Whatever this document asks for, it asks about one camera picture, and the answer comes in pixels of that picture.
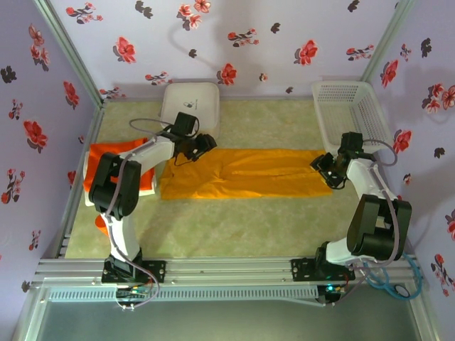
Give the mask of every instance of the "floral wallpaper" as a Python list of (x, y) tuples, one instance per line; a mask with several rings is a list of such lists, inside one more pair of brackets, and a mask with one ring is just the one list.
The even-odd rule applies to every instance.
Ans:
[(292, 97), (317, 80), (360, 78), (397, 0), (50, 3), (102, 98), (160, 98), (190, 81), (222, 96)]
[(4, 1), (0, 30), (8, 51), (0, 53), (3, 341), (11, 340), (36, 265), (60, 229), (95, 106), (32, 1)]
[[(398, 154), (385, 175), (412, 205), (408, 238), (442, 340), (455, 338), (455, 36), (447, 33), (454, 11), (453, 1), (416, 1), (373, 79)], [(387, 151), (380, 156), (391, 159)]]

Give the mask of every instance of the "blue cable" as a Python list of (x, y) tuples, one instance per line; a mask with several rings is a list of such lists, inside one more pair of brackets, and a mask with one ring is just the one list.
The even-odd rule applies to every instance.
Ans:
[(417, 280), (418, 280), (417, 290), (412, 295), (409, 295), (408, 297), (400, 295), (395, 290), (395, 288), (390, 285), (390, 277), (389, 277), (389, 274), (387, 273), (387, 270), (385, 268), (382, 268), (382, 272), (384, 273), (385, 281), (381, 281), (381, 279), (378, 278), (372, 272), (370, 272), (370, 275), (368, 275), (368, 277), (365, 280), (373, 288), (380, 289), (380, 290), (386, 290), (392, 297), (394, 297), (394, 298), (396, 298), (398, 300), (409, 301), (409, 300), (412, 300), (413, 298), (416, 298), (422, 292), (422, 287), (423, 287), (422, 275), (420, 273), (419, 268), (417, 267), (417, 265), (415, 264), (415, 262), (412, 260), (411, 257), (409, 257), (404, 252), (403, 252), (403, 257), (408, 261), (408, 263), (412, 267), (412, 271), (414, 272), (414, 275), (417, 277)]

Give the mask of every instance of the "yellow cloth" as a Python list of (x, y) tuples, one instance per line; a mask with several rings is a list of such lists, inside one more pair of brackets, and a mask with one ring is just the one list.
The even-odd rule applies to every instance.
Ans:
[(196, 162), (167, 162), (161, 198), (315, 197), (332, 190), (310, 167), (325, 151), (215, 148)]

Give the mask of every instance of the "orange towel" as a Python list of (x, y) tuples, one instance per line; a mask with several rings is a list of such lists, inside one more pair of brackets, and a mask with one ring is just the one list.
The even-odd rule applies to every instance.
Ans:
[(332, 190), (310, 167), (325, 151), (215, 148), (196, 162), (179, 156), (161, 176), (161, 198), (316, 197)]
[[(128, 142), (120, 142), (118, 144), (92, 144), (90, 145), (90, 152), (87, 162), (87, 174), (85, 175), (84, 179), (84, 190), (86, 192), (90, 191), (90, 187), (92, 187), (93, 179), (95, 178), (95, 174), (98, 168), (98, 163), (100, 162), (101, 156), (104, 153), (110, 152), (115, 154), (120, 154), (125, 151), (130, 151), (136, 147), (139, 147), (142, 144), (145, 144), (148, 141), (147, 138), (137, 139), (134, 141)], [(145, 172), (141, 177), (141, 182), (139, 185), (140, 190), (151, 190), (151, 181), (155, 175), (155, 170), (152, 168), (151, 170)], [(98, 215), (97, 219), (95, 220), (95, 225), (97, 228), (107, 235), (107, 228), (105, 226), (105, 222), (101, 218), (101, 215)]]

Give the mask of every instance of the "white plastic basket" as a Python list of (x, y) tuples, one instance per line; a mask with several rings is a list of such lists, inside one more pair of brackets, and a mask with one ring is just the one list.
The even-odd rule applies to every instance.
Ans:
[[(314, 107), (327, 152), (337, 154), (341, 135), (362, 133), (363, 139), (377, 139), (393, 144), (375, 90), (366, 82), (322, 81), (312, 84)], [(366, 153), (387, 148), (378, 143), (364, 143)]]

